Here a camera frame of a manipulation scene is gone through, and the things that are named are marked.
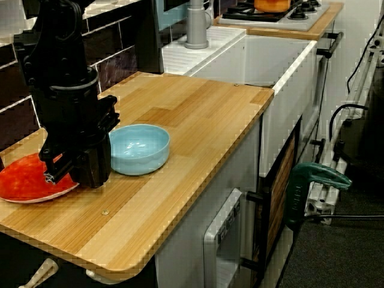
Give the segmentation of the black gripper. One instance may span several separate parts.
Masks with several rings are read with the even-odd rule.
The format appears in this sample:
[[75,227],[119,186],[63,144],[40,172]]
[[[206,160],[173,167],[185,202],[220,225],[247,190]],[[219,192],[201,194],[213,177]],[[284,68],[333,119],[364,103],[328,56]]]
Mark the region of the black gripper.
[[[91,80],[76,86],[33,87],[32,98],[47,131],[39,152],[46,165],[45,181],[57,184],[71,171],[72,180],[83,187],[102,186],[111,171],[109,133],[120,122],[117,97],[98,99],[97,81]],[[74,162],[71,154],[77,153]]]

